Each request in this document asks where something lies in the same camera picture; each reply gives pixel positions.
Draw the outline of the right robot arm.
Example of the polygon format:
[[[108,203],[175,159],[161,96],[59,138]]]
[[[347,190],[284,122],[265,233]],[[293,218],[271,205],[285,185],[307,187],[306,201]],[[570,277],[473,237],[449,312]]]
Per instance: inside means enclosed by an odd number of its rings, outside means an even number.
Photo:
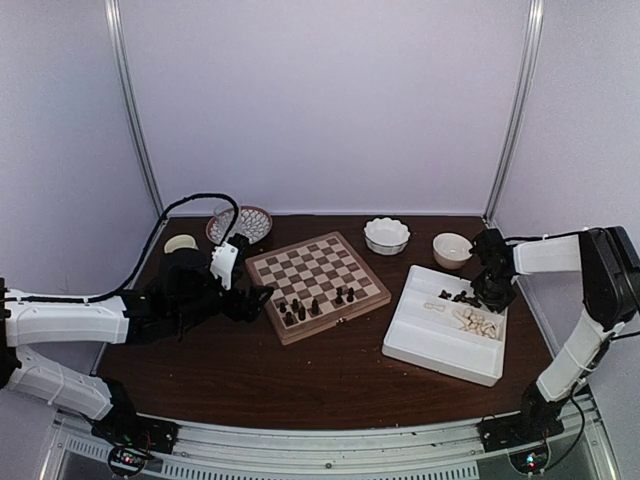
[[[522,396],[512,430],[530,442],[549,430],[560,410],[598,366],[609,345],[639,314],[639,254],[622,226],[592,227],[538,237],[506,238],[496,229],[475,236],[481,264],[474,295],[494,313],[514,301],[515,281],[538,274],[574,275],[578,315],[551,364]]]

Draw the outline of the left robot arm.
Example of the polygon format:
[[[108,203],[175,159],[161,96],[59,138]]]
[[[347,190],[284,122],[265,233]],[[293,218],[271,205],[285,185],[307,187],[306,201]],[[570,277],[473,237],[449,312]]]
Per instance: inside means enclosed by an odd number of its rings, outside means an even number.
[[[82,341],[146,345],[180,338],[217,315],[252,322],[273,290],[234,287],[236,265],[248,244],[236,234],[205,254],[192,236],[174,236],[165,243],[156,277],[143,290],[45,297],[3,289],[2,387],[78,412],[96,435],[117,446],[156,446],[161,434],[138,415],[121,383],[74,371],[32,347]]]

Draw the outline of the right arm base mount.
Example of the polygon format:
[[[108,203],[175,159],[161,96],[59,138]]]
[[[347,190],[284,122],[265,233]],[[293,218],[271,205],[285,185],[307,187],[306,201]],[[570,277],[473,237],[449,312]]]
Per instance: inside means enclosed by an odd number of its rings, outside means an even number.
[[[521,433],[521,415],[483,417],[477,424],[485,453],[505,451],[511,467],[521,475],[542,474],[551,464],[549,439],[564,432],[561,421],[553,420],[537,433]]]

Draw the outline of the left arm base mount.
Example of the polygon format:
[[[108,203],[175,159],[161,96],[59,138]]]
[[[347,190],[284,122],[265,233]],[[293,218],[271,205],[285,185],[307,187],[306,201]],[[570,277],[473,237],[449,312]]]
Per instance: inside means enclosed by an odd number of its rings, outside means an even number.
[[[175,422],[137,416],[132,424],[117,425],[111,420],[84,417],[91,433],[111,445],[107,466],[113,474],[129,478],[139,474],[155,454],[171,454],[179,426]]]

